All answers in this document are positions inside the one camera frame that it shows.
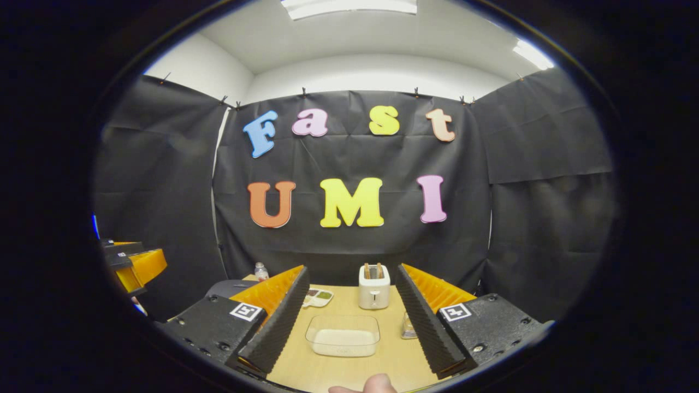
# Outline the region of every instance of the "clear plastic container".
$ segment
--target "clear plastic container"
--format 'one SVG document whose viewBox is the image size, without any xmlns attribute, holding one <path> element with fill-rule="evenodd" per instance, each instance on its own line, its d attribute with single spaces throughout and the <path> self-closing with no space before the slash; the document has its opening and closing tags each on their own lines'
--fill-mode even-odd
<svg viewBox="0 0 699 393">
<path fill-rule="evenodd" d="M 313 352 L 326 356 L 371 356 L 380 339 L 376 318 L 367 315 L 316 315 L 306 330 Z"/>
</svg>

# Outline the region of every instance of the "white toaster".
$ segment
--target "white toaster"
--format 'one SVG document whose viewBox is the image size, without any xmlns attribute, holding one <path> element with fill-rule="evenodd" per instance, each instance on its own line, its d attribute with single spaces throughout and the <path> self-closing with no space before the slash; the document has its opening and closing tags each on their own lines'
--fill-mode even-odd
<svg viewBox="0 0 699 393">
<path fill-rule="evenodd" d="M 359 307 L 369 310 L 388 307 L 390 288 L 391 278 L 385 266 L 365 264 L 359 268 Z"/>
</svg>

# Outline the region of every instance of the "finger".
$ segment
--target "finger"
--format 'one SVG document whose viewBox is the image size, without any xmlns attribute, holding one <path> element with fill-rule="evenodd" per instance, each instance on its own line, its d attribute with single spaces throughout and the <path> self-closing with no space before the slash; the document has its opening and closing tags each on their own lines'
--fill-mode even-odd
<svg viewBox="0 0 699 393">
<path fill-rule="evenodd" d="M 333 386 L 328 388 L 328 393 L 361 393 L 356 390 L 352 389 L 347 389 L 346 387 L 342 386 Z"/>
<path fill-rule="evenodd" d="M 366 380 L 363 393 L 398 393 L 386 374 L 376 374 Z"/>
</svg>

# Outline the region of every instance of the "ceiling light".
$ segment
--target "ceiling light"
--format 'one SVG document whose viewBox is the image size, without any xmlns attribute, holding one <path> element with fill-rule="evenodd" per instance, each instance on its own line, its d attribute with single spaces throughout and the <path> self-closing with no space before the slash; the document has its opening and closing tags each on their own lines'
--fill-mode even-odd
<svg viewBox="0 0 699 393">
<path fill-rule="evenodd" d="M 539 67 L 539 69 L 545 70 L 554 68 L 554 64 L 551 63 L 551 60 L 544 56 L 543 53 L 539 52 L 537 48 L 534 48 L 530 43 L 519 40 L 517 41 L 517 46 L 515 46 L 512 50 L 518 55 L 534 63 L 534 65 Z"/>
<path fill-rule="evenodd" d="M 293 20 L 313 15 L 353 10 L 378 10 L 417 14 L 417 0 L 282 0 Z"/>
</svg>

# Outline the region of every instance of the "water bottle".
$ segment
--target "water bottle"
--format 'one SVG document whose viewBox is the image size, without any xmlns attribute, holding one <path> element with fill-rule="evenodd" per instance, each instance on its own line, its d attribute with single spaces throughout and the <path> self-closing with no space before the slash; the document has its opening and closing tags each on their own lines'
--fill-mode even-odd
<svg viewBox="0 0 699 393">
<path fill-rule="evenodd" d="M 267 272 L 267 268 L 264 267 L 262 262 L 255 264 L 255 277 L 257 277 L 258 281 L 265 281 L 269 278 L 269 272 Z"/>
</svg>

